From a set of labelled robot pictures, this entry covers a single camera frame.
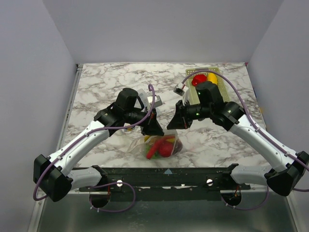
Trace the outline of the clear zip top bag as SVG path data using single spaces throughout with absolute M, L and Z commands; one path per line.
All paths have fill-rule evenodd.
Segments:
M 127 153 L 143 156 L 148 160 L 166 159 L 179 153 L 183 144 L 176 130 L 167 130 L 163 136 L 145 135 L 135 139 Z

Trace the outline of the red chili pepper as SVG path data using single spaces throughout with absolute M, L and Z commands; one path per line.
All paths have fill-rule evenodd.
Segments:
M 162 158 L 162 156 L 159 154 L 158 150 L 161 147 L 161 145 L 165 142 L 165 140 L 157 140 L 152 147 L 150 147 L 146 158 L 147 159 L 158 159 Z

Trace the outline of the yellow banana bunch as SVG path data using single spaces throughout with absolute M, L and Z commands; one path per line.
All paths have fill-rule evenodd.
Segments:
M 175 135 L 165 135 L 165 136 L 145 136 L 144 142 L 145 143 L 152 143 L 154 141 L 163 139 L 164 141 L 168 141 L 173 143 L 175 141 L 176 136 Z

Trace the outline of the dark maroon fruit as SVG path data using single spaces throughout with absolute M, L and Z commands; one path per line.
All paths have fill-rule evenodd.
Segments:
M 183 148 L 183 144 L 181 141 L 177 141 L 174 146 L 173 154 L 180 152 Z

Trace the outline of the red round fruit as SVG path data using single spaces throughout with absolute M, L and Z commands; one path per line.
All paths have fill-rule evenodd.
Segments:
M 161 157 L 168 158 L 172 155 L 174 144 L 170 142 L 164 142 L 160 145 L 158 153 Z

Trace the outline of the green bell pepper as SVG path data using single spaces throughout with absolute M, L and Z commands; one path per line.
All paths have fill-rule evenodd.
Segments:
M 158 145 L 148 145 L 146 147 L 145 157 L 148 160 L 162 158 L 159 153 L 159 146 Z

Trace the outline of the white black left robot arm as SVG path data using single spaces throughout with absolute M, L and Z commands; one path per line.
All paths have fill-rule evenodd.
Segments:
M 39 155 L 35 159 L 33 199 L 43 199 L 37 197 L 39 189 L 54 202 L 73 189 L 93 187 L 97 191 L 104 190 L 107 179 L 100 167 L 75 169 L 76 164 L 118 130 L 139 126 L 142 135 L 163 136 L 163 129 L 156 119 L 156 107 L 161 105 L 160 97 L 154 93 L 149 101 L 143 90 L 127 87 L 121 90 L 116 101 L 98 111 L 90 124 L 71 142 L 47 157 Z

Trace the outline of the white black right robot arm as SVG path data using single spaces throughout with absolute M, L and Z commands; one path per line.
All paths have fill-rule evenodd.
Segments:
M 304 175 L 309 163 L 308 153 L 288 148 L 250 120 L 239 104 L 225 102 L 216 84 L 209 81 L 198 84 L 196 92 L 199 103 L 191 105 L 178 101 L 167 129 L 188 129 L 194 120 L 210 118 L 214 124 L 243 139 L 269 163 L 263 167 L 237 165 L 222 177 L 223 186 L 234 189 L 239 184 L 257 184 L 288 196 Z

